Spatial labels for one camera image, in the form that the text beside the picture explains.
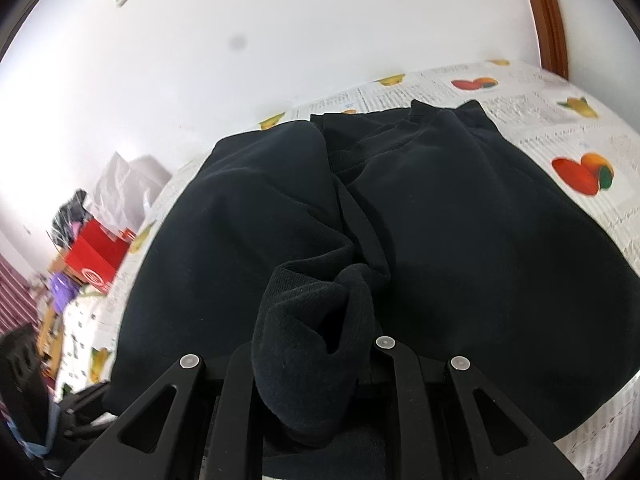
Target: red striped cloth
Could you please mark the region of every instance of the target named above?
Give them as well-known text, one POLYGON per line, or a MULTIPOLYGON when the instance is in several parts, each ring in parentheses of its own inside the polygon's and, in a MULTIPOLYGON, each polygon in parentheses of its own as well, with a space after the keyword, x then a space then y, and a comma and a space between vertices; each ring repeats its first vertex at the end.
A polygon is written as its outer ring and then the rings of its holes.
POLYGON ((36 304, 29 294, 29 285, 2 256, 0 256, 0 334, 31 323, 38 327, 36 304))

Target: yellow fruit pattern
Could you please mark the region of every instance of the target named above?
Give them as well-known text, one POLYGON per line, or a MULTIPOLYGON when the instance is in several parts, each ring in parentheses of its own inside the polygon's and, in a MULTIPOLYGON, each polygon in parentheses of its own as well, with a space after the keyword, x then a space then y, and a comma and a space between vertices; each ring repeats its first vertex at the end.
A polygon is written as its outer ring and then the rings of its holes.
POLYGON ((393 86, 401 83, 404 79, 404 74, 396 74, 389 77, 385 77, 384 79, 378 79, 378 82, 382 86, 393 86))
POLYGON ((149 238, 149 233, 155 223, 155 221, 149 223, 144 229, 142 229, 142 231, 140 231, 140 234, 134 238, 129 246, 129 253, 136 254, 140 250, 146 239, 149 238))
POLYGON ((284 117, 285 113, 286 112, 283 112, 281 114, 277 114, 277 115, 274 115, 273 117, 269 117, 268 119, 263 120, 260 123, 260 129, 268 130, 269 128, 273 128, 276 124, 278 124, 280 119, 284 117))
POLYGON ((102 347, 99 350, 91 348, 91 367, 89 369, 89 380, 93 384, 100 382, 100 375, 102 374, 104 364, 107 362, 107 359, 112 353, 112 350, 107 350, 105 347, 102 347))
POLYGON ((558 102, 560 106, 564 108, 571 108, 574 112, 579 113, 582 117, 588 119, 597 119, 598 114, 591 108, 584 97, 578 99, 576 97, 569 97, 565 102, 558 102))

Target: screw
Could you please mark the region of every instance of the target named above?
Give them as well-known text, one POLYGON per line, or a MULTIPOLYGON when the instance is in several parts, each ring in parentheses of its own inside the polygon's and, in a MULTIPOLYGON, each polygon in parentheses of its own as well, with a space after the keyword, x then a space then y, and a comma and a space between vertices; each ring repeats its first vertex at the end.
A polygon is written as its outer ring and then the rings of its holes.
POLYGON ((462 355, 456 355, 451 360, 451 366, 453 366, 456 370, 469 370, 471 362, 469 362, 469 359, 463 357, 462 355))
POLYGON ((180 358, 180 366, 182 368, 193 368, 200 362, 200 358, 196 354, 183 355, 180 358))
POLYGON ((396 340, 388 335, 382 335, 378 339, 376 339, 376 345, 385 350, 391 350, 394 346, 396 346, 396 340))

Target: plastic bag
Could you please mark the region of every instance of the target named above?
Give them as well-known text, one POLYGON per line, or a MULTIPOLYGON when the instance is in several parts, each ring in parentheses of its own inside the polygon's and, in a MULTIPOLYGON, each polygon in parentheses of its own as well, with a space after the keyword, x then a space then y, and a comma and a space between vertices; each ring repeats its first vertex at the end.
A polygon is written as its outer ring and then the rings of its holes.
POLYGON ((49 288, 53 296, 53 309, 58 314, 62 314, 65 307, 76 298, 80 291, 80 285, 63 272, 54 272, 51 275, 49 288))
POLYGON ((135 238, 162 186, 114 153, 84 207, 124 240, 135 238))
POLYGON ((76 189, 71 199, 66 202, 53 217, 51 222, 51 239, 58 247, 68 249, 78 238, 78 231, 91 218, 82 206, 86 198, 84 189, 76 189))

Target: red bag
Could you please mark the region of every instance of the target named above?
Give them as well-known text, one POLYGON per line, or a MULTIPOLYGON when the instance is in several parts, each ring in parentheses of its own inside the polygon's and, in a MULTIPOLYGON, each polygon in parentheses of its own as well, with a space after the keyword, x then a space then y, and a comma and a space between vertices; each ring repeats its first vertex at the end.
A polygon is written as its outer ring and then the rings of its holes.
POLYGON ((80 231, 78 239, 65 256, 66 264, 106 294, 120 267, 129 244, 108 232, 96 219, 80 231))

